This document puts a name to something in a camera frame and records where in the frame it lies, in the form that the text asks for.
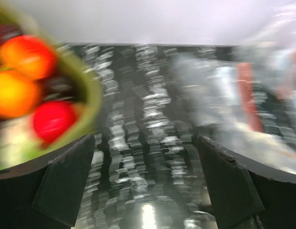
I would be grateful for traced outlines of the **orange tangerine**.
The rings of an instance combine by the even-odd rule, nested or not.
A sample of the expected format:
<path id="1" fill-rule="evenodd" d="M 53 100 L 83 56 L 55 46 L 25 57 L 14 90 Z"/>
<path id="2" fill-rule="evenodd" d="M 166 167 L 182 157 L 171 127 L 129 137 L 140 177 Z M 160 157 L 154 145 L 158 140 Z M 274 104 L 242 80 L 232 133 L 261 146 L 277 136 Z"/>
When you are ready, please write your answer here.
<path id="1" fill-rule="evenodd" d="M 36 81 L 16 70 L 0 72 L 0 118 L 12 119 L 31 112 L 42 100 L 42 88 Z"/>

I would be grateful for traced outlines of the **red yellow peach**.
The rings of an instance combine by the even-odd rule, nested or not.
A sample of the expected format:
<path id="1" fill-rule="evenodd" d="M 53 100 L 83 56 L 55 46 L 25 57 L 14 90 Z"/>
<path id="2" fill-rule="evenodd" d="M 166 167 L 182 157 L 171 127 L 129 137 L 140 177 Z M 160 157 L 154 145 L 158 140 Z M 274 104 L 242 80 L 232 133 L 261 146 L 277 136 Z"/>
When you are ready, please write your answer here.
<path id="1" fill-rule="evenodd" d="M 33 35 L 13 37 L 0 46 L 0 63 L 34 80 L 53 75 L 58 62 L 54 48 Z"/>

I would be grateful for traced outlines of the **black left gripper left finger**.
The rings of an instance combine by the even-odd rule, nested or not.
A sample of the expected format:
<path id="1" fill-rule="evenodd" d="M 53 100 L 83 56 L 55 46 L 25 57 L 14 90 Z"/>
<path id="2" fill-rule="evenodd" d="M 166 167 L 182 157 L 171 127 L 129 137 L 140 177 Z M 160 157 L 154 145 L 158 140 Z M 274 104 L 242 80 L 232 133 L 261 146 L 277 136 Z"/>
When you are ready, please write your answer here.
<path id="1" fill-rule="evenodd" d="M 75 226 L 95 149 L 93 135 L 0 171 L 0 229 Z"/>

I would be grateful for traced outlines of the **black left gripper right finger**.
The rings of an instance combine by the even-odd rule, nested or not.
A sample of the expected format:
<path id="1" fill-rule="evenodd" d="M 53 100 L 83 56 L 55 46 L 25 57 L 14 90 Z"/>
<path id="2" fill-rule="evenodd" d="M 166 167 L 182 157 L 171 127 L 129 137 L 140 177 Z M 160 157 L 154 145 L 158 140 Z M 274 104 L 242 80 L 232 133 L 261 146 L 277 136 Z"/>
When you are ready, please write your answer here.
<path id="1" fill-rule="evenodd" d="M 296 229 L 296 174 L 197 140 L 209 197 L 220 229 Z"/>

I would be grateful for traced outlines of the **red apple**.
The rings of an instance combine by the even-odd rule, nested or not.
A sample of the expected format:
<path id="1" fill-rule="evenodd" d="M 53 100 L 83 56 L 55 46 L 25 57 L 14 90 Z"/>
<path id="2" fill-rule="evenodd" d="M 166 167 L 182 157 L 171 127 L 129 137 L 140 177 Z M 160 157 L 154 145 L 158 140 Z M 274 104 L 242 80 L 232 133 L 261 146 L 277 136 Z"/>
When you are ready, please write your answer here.
<path id="1" fill-rule="evenodd" d="M 33 114 L 36 135 L 51 144 L 77 121 L 77 114 L 68 101 L 49 101 L 40 105 Z"/>

